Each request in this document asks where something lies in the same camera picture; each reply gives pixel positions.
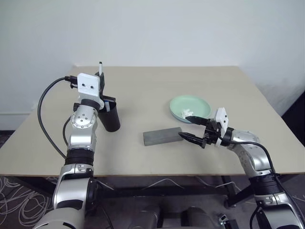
mint green bowl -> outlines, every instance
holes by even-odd
[[[182,122],[191,123],[182,116],[182,111],[187,109],[193,112],[193,116],[201,118],[208,118],[211,114],[210,105],[202,98],[194,95],[180,95],[170,101],[172,115]]]

gray block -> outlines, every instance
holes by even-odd
[[[152,146],[156,144],[182,141],[183,138],[179,136],[179,132],[182,132],[180,127],[144,132],[144,145]]]

